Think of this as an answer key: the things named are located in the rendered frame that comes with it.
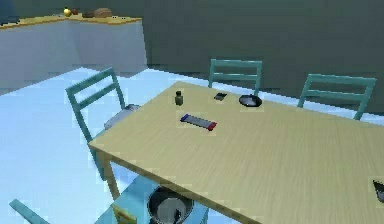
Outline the teal wooden chair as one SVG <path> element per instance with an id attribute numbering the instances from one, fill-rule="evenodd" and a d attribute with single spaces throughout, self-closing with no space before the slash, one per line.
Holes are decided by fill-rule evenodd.
<path id="1" fill-rule="evenodd" d="M 151 224 L 147 209 L 149 196 L 162 187 L 143 176 L 137 176 L 94 224 L 118 224 L 112 205 L 116 204 L 137 218 L 137 224 Z M 207 224 L 209 209 L 196 202 L 183 224 Z"/>
<path id="2" fill-rule="evenodd" d="M 376 81 L 377 81 L 376 78 L 309 74 L 304 83 L 297 106 L 299 108 L 303 108 L 307 97 L 356 101 L 359 103 L 359 107 L 353 119 L 360 120 L 368 105 L 368 102 L 372 95 Z M 344 93 L 344 92 L 335 92 L 335 91 L 328 91 L 328 90 L 315 90 L 311 88 L 311 85 L 313 83 L 359 85 L 359 86 L 364 86 L 365 90 L 363 93 Z"/>
<path id="3" fill-rule="evenodd" d="M 226 59 L 211 59 L 208 87 L 211 88 L 215 80 L 236 80 L 236 81 L 252 81 L 254 83 L 254 95 L 258 95 L 261 84 L 262 61 L 244 61 L 244 60 L 226 60 Z M 217 72 L 218 67 L 229 68 L 252 68 L 253 74 L 234 74 Z"/>
<path id="4" fill-rule="evenodd" d="M 106 83 L 100 89 L 89 93 L 85 97 L 79 98 L 79 94 L 81 92 L 84 92 L 91 87 L 95 87 L 98 83 L 101 83 L 103 81 L 106 81 Z M 116 93 L 118 105 L 120 108 L 118 112 L 120 112 L 127 105 L 129 105 L 125 101 L 122 88 L 118 81 L 117 75 L 112 67 L 97 72 L 96 74 L 71 85 L 70 87 L 65 89 L 65 92 L 71 105 L 73 115 L 76 119 L 76 122 L 86 143 L 91 142 L 106 130 L 103 126 L 103 129 L 97 134 L 92 134 L 90 128 L 88 127 L 86 118 L 83 115 L 84 110 L 86 110 L 92 104 L 97 103 L 100 99 L 107 96 L 111 92 Z"/>

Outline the black pan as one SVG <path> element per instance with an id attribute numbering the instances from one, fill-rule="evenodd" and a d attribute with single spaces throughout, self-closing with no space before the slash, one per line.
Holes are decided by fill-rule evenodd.
<path id="1" fill-rule="evenodd" d="M 255 95 L 241 95 L 239 103 L 245 107 L 259 107 L 262 105 L 262 99 Z"/>

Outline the grey remote red blue ends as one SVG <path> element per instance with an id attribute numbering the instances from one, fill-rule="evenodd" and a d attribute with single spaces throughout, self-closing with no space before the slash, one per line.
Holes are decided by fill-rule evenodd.
<path id="1" fill-rule="evenodd" d="M 189 124 L 201 127 L 201 128 L 205 128 L 208 131 L 212 131 L 217 125 L 216 122 L 205 120 L 205 119 L 202 119 L 202 118 L 199 118 L 196 116 L 192 116 L 190 114 L 185 114 L 184 116 L 182 116 L 180 118 L 180 121 L 186 122 L 186 123 L 189 123 Z"/>

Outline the white counter wooden top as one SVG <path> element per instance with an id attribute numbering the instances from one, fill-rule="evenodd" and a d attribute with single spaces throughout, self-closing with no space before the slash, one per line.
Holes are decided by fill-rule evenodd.
<path id="1" fill-rule="evenodd" d="M 44 16 L 0 26 L 0 95 L 80 67 L 123 77 L 146 69 L 142 20 Z"/>

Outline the brown bread loaf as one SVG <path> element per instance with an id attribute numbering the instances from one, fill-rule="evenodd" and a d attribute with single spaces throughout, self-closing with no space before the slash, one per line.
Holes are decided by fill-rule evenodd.
<path id="1" fill-rule="evenodd" d="M 107 18 L 112 16 L 112 11 L 109 8 L 98 8 L 94 11 L 95 18 Z"/>

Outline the grey cushion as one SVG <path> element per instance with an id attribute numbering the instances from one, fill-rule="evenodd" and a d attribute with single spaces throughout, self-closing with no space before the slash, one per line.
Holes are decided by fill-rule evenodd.
<path id="1" fill-rule="evenodd" d="M 114 115 L 112 118 L 110 118 L 105 124 L 104 129 L 107 130 L 111 127 L 113 127 L 116 123 L 124 119 L 125 117 L 129 116 L 131 113 L 139 109 L 139 105 L 135 104 L 129 104 L 124 109 L 122 109 L 120 112 L 118 112 L 116 115 Z"/>

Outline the light wood table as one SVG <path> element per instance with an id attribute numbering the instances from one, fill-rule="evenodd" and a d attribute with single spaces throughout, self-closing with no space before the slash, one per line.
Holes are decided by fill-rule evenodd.
<path id="1" fill-rule="evenodd" d="M 373 187 L 384 183 L 383 126 L 215 94 L 177 82 L 89 145 L 242 224 L 384 224 Z"/>

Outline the black object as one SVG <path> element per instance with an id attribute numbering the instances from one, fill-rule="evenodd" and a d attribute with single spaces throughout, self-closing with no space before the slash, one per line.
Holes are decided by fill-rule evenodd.
<path id="1" fill-rule="evenodd" d="M 384 203 L 384 184 L 374 180 L 373 185 L 375 188 L 375 192 L 377 195 L 377 199 L 381 202 Z"/>

